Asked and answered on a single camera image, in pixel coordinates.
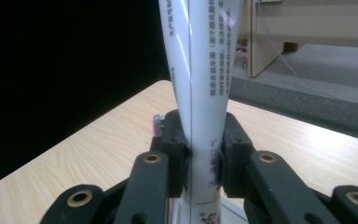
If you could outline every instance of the floor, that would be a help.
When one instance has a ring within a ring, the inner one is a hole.
[[[295,72],[277,58],[257,77],[246,76],[241,66],[245,56],[245,52],[237,53],[234,77],[358,103],[358,48],[304,45],[297,52],[283,54]]]

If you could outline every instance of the wooden table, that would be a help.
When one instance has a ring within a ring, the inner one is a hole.
[[[105,190],[125,179],[150,147],[153,116],[175,108],[172,83],[160,81],[0,180],[0,223],[38,223],[66,189]],[[280,154],[309,187],[330,195],[337,185],[358,186],[357,138],[234,101],[227,111],[257,150]]]

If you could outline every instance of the black background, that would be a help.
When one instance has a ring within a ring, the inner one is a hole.
[[[0,179],[167,78],[158,0],[0,1]]]

